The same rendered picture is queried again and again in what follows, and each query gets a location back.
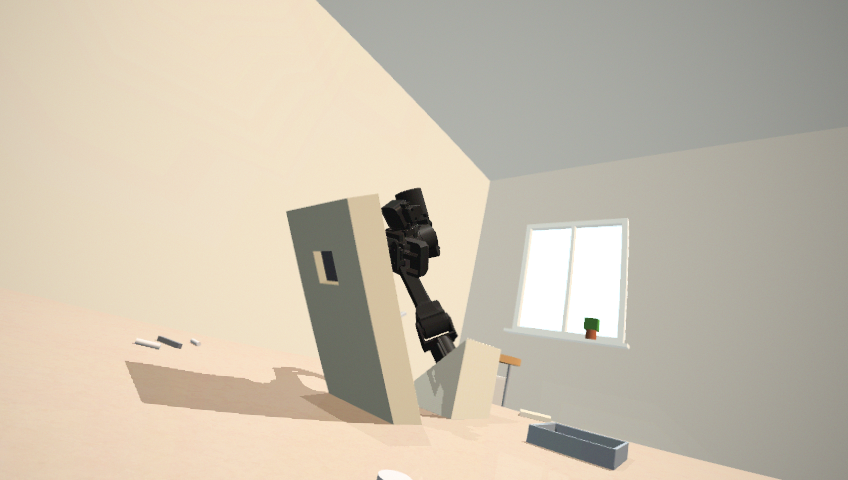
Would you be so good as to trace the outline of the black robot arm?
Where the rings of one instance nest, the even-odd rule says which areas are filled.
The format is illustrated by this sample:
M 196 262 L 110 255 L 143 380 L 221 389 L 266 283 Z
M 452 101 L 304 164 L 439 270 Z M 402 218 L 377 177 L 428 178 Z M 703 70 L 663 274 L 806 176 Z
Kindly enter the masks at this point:
M 421 188 L 413 188 L 395 194 L 396 200 L 391 200 L 381 208 L 382 215 L 390 228 L 386 231 L 404 232 L 404 237 L 410 237 L 417 231 L 429 245 L 429 258 L 440 256 L 440 246 L 424 201 Z M 398 272 L 416 308 L 416 330 L 424 352 L 431 351 L 436 364 L 456 348 L 453 342 L 458 334 L 451 316 L 445 313 L 439 301 L 431 301 L 419 278 L 407 275 L 410 260 L 406 266 L 400 266 Z M 446 334 L 440 335 L 447 332 Z M 425 341 L 425 339 L 433 339 Z

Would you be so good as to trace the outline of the dark grey flat bar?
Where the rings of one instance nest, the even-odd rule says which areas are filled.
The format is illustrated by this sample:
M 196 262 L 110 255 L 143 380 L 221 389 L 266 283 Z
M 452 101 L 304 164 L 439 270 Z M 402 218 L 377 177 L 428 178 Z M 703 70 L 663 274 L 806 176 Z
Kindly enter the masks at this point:
M 157 341 L 159 341 L 163 344 L 167 344 L 167 345 L 172 346 L 172 347 L 177 348 L 177 349 L 182 349 L 181 346 L 183 345 L 179 342 L 175 342 L 175 341 L 168 339 L 168 338 L 161 336 L 161 335 L 158 335 Z

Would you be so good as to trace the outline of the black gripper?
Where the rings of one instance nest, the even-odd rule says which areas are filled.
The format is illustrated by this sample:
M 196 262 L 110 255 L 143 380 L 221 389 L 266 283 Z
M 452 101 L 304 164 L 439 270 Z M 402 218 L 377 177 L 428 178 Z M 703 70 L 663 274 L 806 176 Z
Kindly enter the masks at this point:
M 424 276 L 429 267 L 429 245 L 422 241 L 417 231 L 410 237 L 404 237 L 402 230 L 386 231 L 387 244 L 392 265 L 392 271 L 398 272 L 399 267 L 406 266 L 406 260 L 410 260 L 410 268 L 407 275 L 415 278 Z

